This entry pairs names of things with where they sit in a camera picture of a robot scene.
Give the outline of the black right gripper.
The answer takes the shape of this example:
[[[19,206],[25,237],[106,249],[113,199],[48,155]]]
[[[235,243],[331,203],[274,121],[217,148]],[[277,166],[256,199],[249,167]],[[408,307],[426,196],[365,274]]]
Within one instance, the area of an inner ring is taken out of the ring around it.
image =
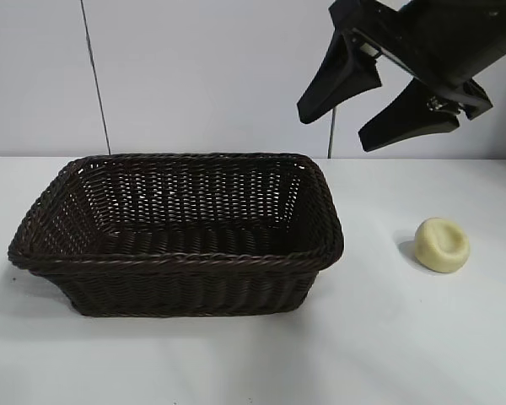
[[[329,13],[337,31],[297,103],[303,124],[382,85],[375,58],[353,37],[415,78],[358,131],[365,152],[457,129],[456,115],[429,108],[433,96],[457,104],[470,120],[492,108],[475,77],[506,55],[506,1],[410,1],[398,10],[335,1]]]

